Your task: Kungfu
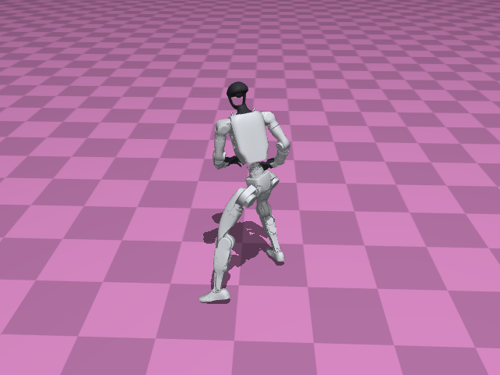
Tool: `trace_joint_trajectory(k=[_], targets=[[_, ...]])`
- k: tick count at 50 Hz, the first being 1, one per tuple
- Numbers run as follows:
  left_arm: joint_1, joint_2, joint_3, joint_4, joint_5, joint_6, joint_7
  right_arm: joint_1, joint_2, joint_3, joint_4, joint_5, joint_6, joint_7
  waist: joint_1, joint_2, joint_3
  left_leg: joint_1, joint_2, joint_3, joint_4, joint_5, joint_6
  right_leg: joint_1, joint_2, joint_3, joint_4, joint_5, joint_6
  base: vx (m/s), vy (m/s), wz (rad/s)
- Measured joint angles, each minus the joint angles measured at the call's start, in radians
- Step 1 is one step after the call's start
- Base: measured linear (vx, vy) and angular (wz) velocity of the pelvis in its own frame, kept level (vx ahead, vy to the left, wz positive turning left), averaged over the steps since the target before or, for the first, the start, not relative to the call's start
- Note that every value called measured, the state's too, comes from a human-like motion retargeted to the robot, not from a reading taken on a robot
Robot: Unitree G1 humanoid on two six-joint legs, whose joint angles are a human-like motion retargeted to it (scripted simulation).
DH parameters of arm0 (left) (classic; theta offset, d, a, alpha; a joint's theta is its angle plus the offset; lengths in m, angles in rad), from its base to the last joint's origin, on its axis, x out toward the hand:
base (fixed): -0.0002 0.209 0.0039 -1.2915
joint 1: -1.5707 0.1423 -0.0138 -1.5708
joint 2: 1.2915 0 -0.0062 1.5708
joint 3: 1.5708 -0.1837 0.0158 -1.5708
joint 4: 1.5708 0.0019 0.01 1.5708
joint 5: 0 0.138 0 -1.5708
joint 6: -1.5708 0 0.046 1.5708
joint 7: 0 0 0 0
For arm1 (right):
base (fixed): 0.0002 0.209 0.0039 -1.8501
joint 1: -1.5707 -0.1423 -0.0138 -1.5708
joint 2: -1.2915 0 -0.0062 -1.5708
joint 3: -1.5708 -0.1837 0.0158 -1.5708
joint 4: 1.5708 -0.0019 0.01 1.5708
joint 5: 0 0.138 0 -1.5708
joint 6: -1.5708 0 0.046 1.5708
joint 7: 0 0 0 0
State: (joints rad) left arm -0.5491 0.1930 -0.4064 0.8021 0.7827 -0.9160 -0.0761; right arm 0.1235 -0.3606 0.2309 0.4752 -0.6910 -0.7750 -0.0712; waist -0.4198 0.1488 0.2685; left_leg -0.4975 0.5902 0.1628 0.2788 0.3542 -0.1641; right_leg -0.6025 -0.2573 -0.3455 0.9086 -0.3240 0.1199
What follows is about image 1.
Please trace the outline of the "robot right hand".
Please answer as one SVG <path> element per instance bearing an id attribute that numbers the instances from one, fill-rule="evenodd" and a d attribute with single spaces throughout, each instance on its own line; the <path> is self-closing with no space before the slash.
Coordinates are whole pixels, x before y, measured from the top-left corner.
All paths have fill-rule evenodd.
<path id="1" fill-rule="evenodd" d="M 270 169 L 271 169 L 271 168 L 273 168 L 273 167 L 270 165 L 270 163 L 272 163 L 273 161 L 274 161 L 274 158 L 272 158 L 272 159 L 267 159 L 267 161 L 266 161 L 266 162 L 263 162 L 263 161 L 262 161 L 262 162 L 258 162 L 258 163 L 259 163 L 259 164 L 263 167 L 263 169 L 264 169 L 264 170 L 267 170 L 268 168 L 270 168 Z"/>

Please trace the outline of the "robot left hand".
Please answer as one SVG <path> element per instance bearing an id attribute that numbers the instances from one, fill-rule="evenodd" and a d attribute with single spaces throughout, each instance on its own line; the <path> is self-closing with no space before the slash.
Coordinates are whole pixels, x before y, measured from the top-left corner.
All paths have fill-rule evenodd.
<path id="1" fill-rule="evenodd" d="M 240 164 L 240 160 L 237 156 L 233 156 L 233 157 L 226 157 L 225 160 L 224 160 L 225 163 L 229 163 L 227 166 L 229 166 L 230 164 L 238 164 L 240 167 L 241 167 L 241 164 Z M 244 164 L 243 164 L 244 165 Z"/>

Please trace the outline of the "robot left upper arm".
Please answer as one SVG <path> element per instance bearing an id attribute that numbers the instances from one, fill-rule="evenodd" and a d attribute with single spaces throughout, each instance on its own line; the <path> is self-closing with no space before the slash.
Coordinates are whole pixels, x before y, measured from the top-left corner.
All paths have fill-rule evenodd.
<path id="1" fill-rule="evenodd" d="M 230 119 L 218 120 L 215 125 L 215 155 L 214 160 L 224 161 L 226 158 L 226 151 L 224 151 L 224 146 L 226 143 L 226 134 L 230 131 Z"/>

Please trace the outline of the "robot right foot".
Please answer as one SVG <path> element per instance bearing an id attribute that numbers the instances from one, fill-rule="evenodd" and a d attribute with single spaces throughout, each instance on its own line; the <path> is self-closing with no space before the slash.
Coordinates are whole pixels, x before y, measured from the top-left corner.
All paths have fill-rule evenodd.
<path id="1" fill-rule="evenodd" d="M 282 262 L 285 260 L 284 253 L 282 251 L 279 252 L 278 248 L 277 248 L 277 253 L 273 251 L 273 247 L 266 248 L 266 252 L 272 257 L 274 257 L 275 260 L 277 260 L 278 262 Z"/>

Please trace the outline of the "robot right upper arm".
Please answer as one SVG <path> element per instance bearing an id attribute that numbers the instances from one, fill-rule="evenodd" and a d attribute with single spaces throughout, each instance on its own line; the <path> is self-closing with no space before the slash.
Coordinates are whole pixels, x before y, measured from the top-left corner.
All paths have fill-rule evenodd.
<path id="1" fill-rule="evenodd" d="M 288 147 L 290 147 L 290 141 L 286 138 L 282 128 L 276 121 L 275 115 L 273 115 L 271 112 L 261 112 L 261 113 L 264 117 L 265 125 L 268 126 L 268 129 L 270 130 L 271 134 L 277 139 L 276 143 L 277 149 L 282 152 Z"/>

